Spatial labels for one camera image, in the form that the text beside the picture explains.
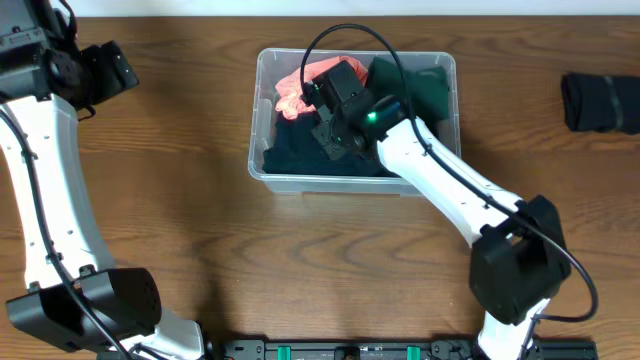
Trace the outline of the navy garment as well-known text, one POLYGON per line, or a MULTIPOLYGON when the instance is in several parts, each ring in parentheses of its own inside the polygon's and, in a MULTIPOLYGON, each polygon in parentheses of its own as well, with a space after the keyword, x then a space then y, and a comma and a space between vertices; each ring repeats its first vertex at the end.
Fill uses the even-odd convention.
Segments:
POLYGON ((275 124, 273 146, 263 152, 262 170, 268 174, 396 177, 376 160, 348 153, 331 160, 312 135, 320 117, 305 113, 294 120, 280 115, 275 124))

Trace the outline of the pink garment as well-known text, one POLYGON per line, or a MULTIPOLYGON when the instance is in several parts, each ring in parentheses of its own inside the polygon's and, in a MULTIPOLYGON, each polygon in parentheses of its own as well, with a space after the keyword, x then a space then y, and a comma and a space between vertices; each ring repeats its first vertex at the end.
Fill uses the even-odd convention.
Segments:
MULTIPOLYGON (((355 70, 357 78, 361 84, 364 85, 368 77, 367 68, 359 60, 349 56, 337 56, 318 62, 307 63, 305 65, 304 81, 309 82, 317 75, 320 75, 342 61, 346 61, 355 70)), ((286 120, 290 121, 296 120, 301 114, 311 113, 316 110, 313 105, 306 105, 301 99, 303 91, 300 83, 300 71, 301 69, 298 68, 290 75, 282 78, 275 85, 275 89, 280 96, 280 99, 275 105, 275 110, 286 120)))

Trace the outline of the dark green garment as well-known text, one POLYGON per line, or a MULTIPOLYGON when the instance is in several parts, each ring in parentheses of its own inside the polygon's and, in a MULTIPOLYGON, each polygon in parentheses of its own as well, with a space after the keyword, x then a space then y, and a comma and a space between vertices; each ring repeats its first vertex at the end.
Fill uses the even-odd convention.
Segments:
MULTIPOLYGON (((437 125, 449 119, 449 85, 443 67, 405 71, 412 104, 417 117, 422 119, 434 136, 437 125)), ((368 68, 366 87, 377 99, 389 95, 405 96, 404 84, 394 62, 375 57, 368 68)))

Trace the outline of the black garment with tape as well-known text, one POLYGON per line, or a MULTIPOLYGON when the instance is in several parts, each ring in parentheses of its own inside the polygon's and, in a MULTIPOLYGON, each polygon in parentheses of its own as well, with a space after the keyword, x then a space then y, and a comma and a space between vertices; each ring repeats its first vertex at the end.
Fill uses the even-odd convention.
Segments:
POLYGON ((638 77, 568 73, 561 93, 571 131, 639 133, 638 77))

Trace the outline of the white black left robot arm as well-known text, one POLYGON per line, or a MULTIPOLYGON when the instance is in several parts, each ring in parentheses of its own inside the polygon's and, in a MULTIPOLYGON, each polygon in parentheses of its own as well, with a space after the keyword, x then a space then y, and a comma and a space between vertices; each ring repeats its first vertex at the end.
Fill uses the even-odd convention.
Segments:
POLYGON ((200 325, 161 304, 151 273, 117 266, 96 223, 79 124, 139 80, 114 42, 80 48, 66 2, 1 0, 1 149, 25 244, 18 330, 100 359, 203 359, 200 325))

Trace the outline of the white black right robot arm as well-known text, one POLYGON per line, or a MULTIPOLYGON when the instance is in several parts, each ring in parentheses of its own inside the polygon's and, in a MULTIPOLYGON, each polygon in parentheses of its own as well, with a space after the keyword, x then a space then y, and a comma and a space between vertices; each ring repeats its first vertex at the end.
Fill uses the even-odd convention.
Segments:
POLYGON ((321 115, 316 138, 332 158, 370 154, 413 185, 471 247, 470 288, 485 310, 478 345, 489 359, 519 359, 534 323, 571 273, 555 206, 526 202, 454 155, 417 117, 402 75, 401 93, 375 97, 341 61, 300 84, 321 115))

